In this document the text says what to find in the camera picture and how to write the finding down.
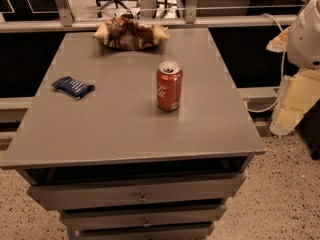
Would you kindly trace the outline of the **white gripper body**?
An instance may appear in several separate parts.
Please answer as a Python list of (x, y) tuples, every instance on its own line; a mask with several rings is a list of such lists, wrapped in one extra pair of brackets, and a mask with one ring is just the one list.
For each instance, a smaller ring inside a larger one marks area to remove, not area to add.
[(290, 26), (287, 54), (300, 68), (320, 68), (320, 0), (310, 0)]

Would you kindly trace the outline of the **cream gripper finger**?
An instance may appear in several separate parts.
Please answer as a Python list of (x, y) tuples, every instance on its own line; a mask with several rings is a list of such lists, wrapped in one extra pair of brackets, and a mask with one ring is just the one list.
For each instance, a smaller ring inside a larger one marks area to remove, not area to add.
[(271, 52), (281, 53), (287, 51), (288, 34), (290, 28), (287, 27), (279, 35), (269, 41), (266, 49)]
[(285, 76), (272, 114), (272, 134), (284, 136), (291, 133), (319, 99), (319, 69), (300, 69), (292, 77)]

